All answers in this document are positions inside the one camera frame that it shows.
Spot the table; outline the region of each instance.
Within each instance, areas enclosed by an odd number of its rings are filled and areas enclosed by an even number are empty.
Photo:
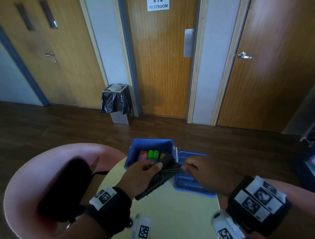
[[[121,160],[107,174],[99,187],[114,187],[125,173],[126,158]],[[173,187],[174,178],[139,201],[133,200],[131,217],[141,213],[152,220],[150,239],[214,239],[217,233],[211,225],[212,215],[218,211],[217,197],[177,191]],[[131,231],[125,229],[113,239],[129,239]]]

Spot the wrist strap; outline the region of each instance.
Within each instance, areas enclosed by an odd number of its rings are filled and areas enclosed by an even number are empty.
[[[131,199],[122,189],[106,188],[90,200],[84,213],[94,218],[113,237],[129,225],[131,203]]]
[[[270,235],[283,221],[292,204],[286,194],[259,176],[245,176],[231,193],[226,212],[247,233]]]

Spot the trash can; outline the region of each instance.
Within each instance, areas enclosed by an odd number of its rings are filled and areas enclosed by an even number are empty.
[[[102,92],[101,113],[110,113],[114,123],[129,124],[132,101],[128,85],[111,84]]]

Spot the wooden door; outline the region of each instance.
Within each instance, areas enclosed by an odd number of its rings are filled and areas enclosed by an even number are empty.
[[[126,0],[145,114],[186,118],[191,57],[183,57],[185,29],[194,29],[198,0],[170,0],[169,10],[147,10]]]
[[[218,125],[281,132],[315,83],[315,1],[252,0]]]
[[[23,4],[33,30],[16,3]],[[50,26],[39,0],[2,0],[0,25],[50,103],[100,108],[105,84],[79,0],[47,4],[58,28]]]

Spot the wooden floor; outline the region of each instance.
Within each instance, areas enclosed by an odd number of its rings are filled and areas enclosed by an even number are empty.
[[[244,174],[298,185],[289,161],[298,137],[220,126],[187,124],[184,119],[143,115],[130,125],[114,124],[99,110],[0,102],[1,202],[10,178],[32,157],[69,143],[100,143],[124,153],[135,138],[173,139],[178,150],[210,154]],[[0,238],[15,238],[3,213]]]

